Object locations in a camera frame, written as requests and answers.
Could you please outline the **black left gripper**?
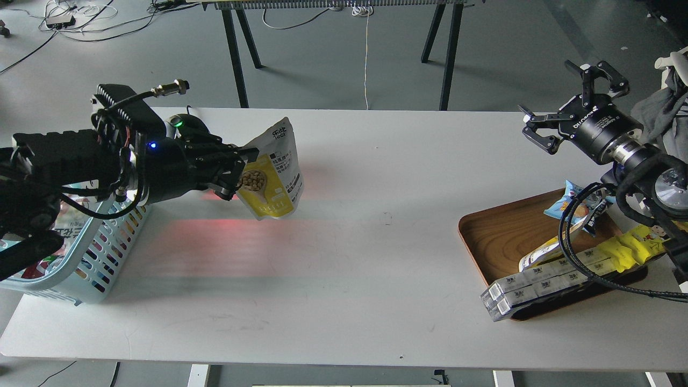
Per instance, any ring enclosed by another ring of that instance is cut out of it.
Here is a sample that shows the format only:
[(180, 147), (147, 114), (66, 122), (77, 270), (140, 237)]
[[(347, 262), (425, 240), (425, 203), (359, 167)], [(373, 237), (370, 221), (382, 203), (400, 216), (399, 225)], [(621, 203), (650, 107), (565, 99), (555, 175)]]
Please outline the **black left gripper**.
[(230, 201), (238, 191), (244, 167), (255, 162), (260, 150), (222, 142), (218, 135), (194, 139), (170, 139), (146, 143), (140, 205), (152, 205), (184, 196), (189, 191), (211, 189)]

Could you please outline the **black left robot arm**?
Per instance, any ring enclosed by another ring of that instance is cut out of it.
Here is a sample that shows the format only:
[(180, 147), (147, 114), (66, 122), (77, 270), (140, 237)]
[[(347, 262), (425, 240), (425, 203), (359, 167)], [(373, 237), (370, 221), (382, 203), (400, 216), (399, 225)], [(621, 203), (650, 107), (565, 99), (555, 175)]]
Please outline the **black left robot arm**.
[(64, 243), (53, 225), (61, 204), (96, 219), (121, 218), (139, 205), (211, 189), (223, 200), (239, 190), (241, 174), (259, 150), (222, 142), (187, 113), (167, 125), (146, 98), (184, 95), (174, 80), (136, 93), (100, 84), (92, 98), (92, 128), (15, 134), (2, 149), (2, 280), (37, 264)]

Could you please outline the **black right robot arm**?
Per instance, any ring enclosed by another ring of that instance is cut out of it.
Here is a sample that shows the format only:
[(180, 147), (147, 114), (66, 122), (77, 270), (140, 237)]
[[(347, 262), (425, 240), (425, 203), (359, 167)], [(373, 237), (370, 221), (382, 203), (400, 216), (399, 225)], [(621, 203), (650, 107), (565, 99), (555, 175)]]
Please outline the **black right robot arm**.
[(599, 165), (612, 169), (600, 183), (585, 187), (565, 210), (558, 226), (563, 255), (593, 282), (624, 292), (686, 302), (684, 292), (651, 291), (617, 284), (593, 274), (572, 251), (568, 240), (574, 208), (590, 194), (606, 189), (616, 197), (621, 212), (636, 223), (660, 226), (668, 235), (663, 244), (674, 272), (686, 278), (686, 231), (678, 223), (686, 220), (686, 163), (639, 142), (641, 124), (622, 113), (613, 100), (629, 93), (628, 80), (606, 61), (594, 66), (565, 62), (566, 68), (582, 80), (582, 92), (574, 95), (556, 113), (536, 115), (520, 106), (524, 114), (523, 134), (544, 152), (554, 155), (562, 141), (575, 147)]

